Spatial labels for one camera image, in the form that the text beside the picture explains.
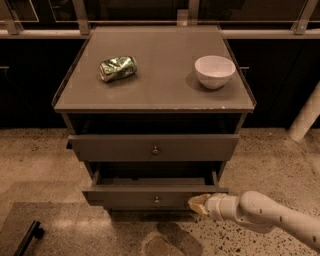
crumpled can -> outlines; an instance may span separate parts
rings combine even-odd
[[[137,72],[137,62],[131,56],[105,60],[99,67],[101,79],[107,83],[132,76]]]

metal knob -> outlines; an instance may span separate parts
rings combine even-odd
[[[153,202],[156,203],[156,204],[160,203],[159,197],[156,196],[156,197],[154,198],[154,201],[153,201]]]
[[[160,154],[160,150],[158,149],[157,146],[154,146],[151,153],[152,153],[152,155],[156,156],[156,155]]]

floor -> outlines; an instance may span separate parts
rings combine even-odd
[[[242,129],[221,185],[255,190],[320,220],[320,130],[300,143],[284,129]],[[196,214],[109,216],[89,206],[91,180],[66,149],[65,129],[0,130],[0,255],[13,255],[34,220],[45,234],[25,255],[317,255],[284,231],[257,234]]]

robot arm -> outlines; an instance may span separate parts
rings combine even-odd
[[[259,233],[268,233],[276,226],[320,253],[320,221],[315,218],[291,210],[255,191],[241,196],[221,193],[203,196],[200,208],[194,207],[192,199],[189,201],[190,207],[198,213],[214,220],[231,220]]]

black cabinet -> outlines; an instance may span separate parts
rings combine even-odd
[[[0,40],[0,127],[65,127],[51,100],[84,40]]]
[[[229,40],[257,100],[244,127],[288,128],[320,80],[319,40]]]

